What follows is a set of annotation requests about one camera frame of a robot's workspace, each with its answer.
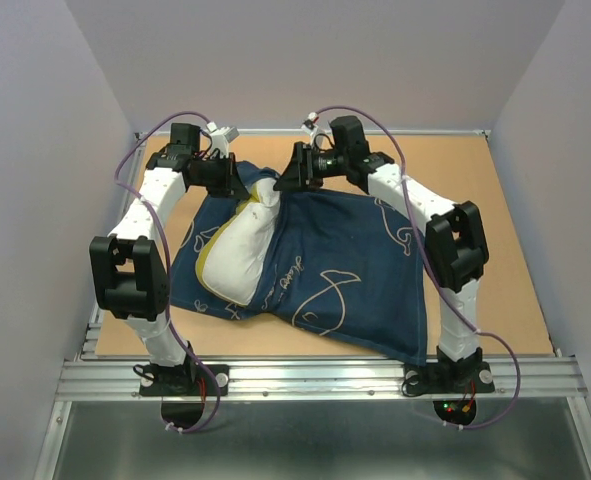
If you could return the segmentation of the white pillow yellow underside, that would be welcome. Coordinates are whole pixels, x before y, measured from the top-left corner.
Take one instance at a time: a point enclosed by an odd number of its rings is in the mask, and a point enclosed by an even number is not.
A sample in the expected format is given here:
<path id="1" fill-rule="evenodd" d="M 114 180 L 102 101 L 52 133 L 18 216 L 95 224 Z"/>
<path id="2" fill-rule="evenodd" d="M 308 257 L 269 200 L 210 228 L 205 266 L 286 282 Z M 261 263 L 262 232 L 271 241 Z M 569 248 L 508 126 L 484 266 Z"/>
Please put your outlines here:
<path id="1" fill-rule="evenodd" d="M 207 291 L 230 303 L 251 303 L 261 279 L 264 260 L 276 229 L 280 193 L 276 180 L 261 178 L 200 251 L 197 280 Z"/>

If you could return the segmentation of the blue denim pillowcase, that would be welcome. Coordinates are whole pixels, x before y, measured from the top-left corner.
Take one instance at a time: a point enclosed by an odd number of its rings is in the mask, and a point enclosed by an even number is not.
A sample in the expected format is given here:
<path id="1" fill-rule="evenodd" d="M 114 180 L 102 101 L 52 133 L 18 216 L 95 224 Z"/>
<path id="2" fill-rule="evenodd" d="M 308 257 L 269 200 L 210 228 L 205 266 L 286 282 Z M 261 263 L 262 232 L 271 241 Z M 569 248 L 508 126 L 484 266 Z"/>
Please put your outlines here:
<path id="1" fill-rule="evenodd" d="M 251 196 L 277 173 L 238 166 Z M 280 193 L 280 211 L 259 286 L 247 306 L 197 280 L 200 251 L 243 201 L 207 197 L 171 268 L 175 307 L 226 320 L 271 314 L 311 332 L 415 365 L 427 358 L 423 265 L 409 221 L 371 197 L 332 190 Z"/>

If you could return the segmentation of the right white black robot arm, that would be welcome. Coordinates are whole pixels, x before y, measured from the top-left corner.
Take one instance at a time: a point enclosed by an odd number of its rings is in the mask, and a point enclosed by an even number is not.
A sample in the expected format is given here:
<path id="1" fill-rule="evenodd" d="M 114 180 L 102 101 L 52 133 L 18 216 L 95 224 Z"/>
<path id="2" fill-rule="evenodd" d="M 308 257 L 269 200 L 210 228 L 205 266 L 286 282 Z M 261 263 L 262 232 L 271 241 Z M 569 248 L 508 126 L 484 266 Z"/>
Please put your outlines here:
<path id="1" fill-rule="evenodd" d="M 404 156 L 371 149 L 362 124 L 365 114 L 347 109 L 329 124 L 331 140 L 322 148 L 319 115 L 302 123 L 307 142 L 293 146 L 291 159 L 274 188 L 280 192 L 319 189 L 326 178 L 343 177 L 389 205 L 411 223 L 424 269 L 440 297 L 441 332 L 435 366 L 438 384 L 457 390 L 471 378 L 468 360 L 479 358 L 477 293 L 489 250 L 478 207 L 455 203 L 412 179 Z"/>

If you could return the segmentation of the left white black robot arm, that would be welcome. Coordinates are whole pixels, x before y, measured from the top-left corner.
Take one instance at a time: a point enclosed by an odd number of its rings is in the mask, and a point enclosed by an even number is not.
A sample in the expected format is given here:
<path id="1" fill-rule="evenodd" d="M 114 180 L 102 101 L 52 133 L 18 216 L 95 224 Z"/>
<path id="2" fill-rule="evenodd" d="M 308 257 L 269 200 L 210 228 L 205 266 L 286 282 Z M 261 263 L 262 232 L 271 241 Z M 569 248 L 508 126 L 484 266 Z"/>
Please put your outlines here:
<path id="1" fill-rule="evenodd" d="M 135 331 L 151 363 L 165 367 L 163 382 L 177 394 L 196 386 L 198 371 L 187 363 L 189 345 L 170 319 L 170 249 L 164 225 L 192 187 L 214 197 L 249 198 L 230 150 L 238 135 L 233 126 L 172 124 L 168 143 L 149 158 L 141 187 L 121 221 L 89 245 L 98 306 Z"/>

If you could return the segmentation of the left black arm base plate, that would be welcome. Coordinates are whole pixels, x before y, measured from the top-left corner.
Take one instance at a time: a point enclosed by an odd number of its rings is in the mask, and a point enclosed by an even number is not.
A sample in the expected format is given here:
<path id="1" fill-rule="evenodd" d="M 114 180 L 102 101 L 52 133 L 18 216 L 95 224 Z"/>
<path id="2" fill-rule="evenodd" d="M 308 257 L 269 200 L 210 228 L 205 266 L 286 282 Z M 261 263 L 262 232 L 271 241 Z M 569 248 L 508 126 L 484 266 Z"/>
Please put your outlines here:
<path id="1" fill-rule="evenodd" d="M 214 364 L 208 368 L 215 381 L 200 367 L 188 371 L 183 366 L 161 367 L 147 363 L 135 364 L 132 370 L 139 377 L 139 395 L 142 397 L 226 396 L 229 366 Z"/>

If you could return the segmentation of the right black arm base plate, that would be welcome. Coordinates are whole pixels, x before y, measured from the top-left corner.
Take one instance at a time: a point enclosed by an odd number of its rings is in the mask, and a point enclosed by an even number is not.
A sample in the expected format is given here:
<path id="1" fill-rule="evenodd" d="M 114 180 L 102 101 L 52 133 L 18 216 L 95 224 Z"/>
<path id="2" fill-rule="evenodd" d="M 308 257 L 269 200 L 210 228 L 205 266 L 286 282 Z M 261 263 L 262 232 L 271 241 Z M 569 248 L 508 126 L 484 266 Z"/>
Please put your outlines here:
<path id="1" fill-rule="evenodd" d="M 423 367 L 408 366 L 401 384 L 401 392 L 407 397 L 473 392 L 486 394 L 494 391 L 495 384 L 487 362 L 466 368 L 448 362 L 432 362 Z"/>

